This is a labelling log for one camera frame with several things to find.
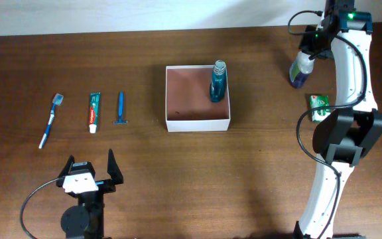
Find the white cardboard box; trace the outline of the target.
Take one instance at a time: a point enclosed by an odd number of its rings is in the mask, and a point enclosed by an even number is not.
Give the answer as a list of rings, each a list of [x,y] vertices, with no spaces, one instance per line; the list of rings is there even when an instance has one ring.
[[[165,122],[169,132],[226,131],[231,121],[229,90],[210,99],[212,65],[167,66]]]

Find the teal mouthwash bottle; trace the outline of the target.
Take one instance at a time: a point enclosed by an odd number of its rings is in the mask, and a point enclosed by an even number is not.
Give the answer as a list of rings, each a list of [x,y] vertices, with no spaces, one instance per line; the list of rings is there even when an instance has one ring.
[[[226,81],[226,63],[222,60],[217,60],[212,70],[212,81],[210,84],[210,99],[212,102],[220,102],[224,98]]]

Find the green soap packet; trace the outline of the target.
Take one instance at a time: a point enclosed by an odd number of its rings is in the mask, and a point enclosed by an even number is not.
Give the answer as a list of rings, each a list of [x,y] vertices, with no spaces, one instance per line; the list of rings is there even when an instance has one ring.
[[[310,107],[319,108],[329,106],[329,99],[327,96],[310,96]],[[326,119],[331,114],[330,109],[325,110],[316,110],[312,112],[312,121],[316,123],[320,123],[324,119]]]

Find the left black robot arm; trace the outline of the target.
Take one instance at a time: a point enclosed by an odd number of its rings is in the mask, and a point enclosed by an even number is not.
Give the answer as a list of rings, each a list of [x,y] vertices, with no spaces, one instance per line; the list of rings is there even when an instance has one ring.
[[[104,195],[114,193],[116,186],[124,183],[113,151],[108,151],[108,179],[95,179],[96,172],[89,161],[75,162],[70,156],[61,170],[56,186],[78,200],[77,205],[66,209],[60,225],[67,238],[104,237]]]

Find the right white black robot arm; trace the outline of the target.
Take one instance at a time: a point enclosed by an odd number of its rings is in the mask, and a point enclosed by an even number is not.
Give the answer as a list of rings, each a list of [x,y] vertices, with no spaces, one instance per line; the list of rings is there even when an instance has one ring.
[[[299,32],[299,53],[289,70],[298,88],[312,72],[315,59],[331,58],[336,69],[336,103],[315,128],[312,138],[316,173],[308,204],[296,222],[293,238],[332,238],[336,210],[346,181],[382,135],[382,113],[373,96],[369,50],[372,16],[357,11],[354,1],[327,1],[316,11],[320,22]]]

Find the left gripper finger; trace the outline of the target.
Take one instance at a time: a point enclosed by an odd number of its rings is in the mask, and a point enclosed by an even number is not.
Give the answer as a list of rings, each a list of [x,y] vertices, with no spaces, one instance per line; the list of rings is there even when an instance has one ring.
[[[74,156],[73,156],[73,155],[69,156],[69,158],[68,158],[68,160],[67,160],[65,166],[64,166],[63,169],[61,170],[61,172],[60,172],[58,178],[62,178],[62,177],[67,176],[67,175],[70,173],[71,168],[72,168],[72,165],[73,165],[74,163],[75,163]]]
[[[112,149],[109,149],[108,151],[107,173],[110,175],[111,180],[115,185],[124,183],[123,175],[119,169],[119,166],[117,165]]]

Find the clear blue spray bottle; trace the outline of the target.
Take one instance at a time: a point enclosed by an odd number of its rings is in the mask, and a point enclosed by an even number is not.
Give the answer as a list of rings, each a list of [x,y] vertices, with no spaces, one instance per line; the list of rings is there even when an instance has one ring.
[[[289,70],[289,82],[293,88],[301,88],[314,69],[314,60],[300,51]]]

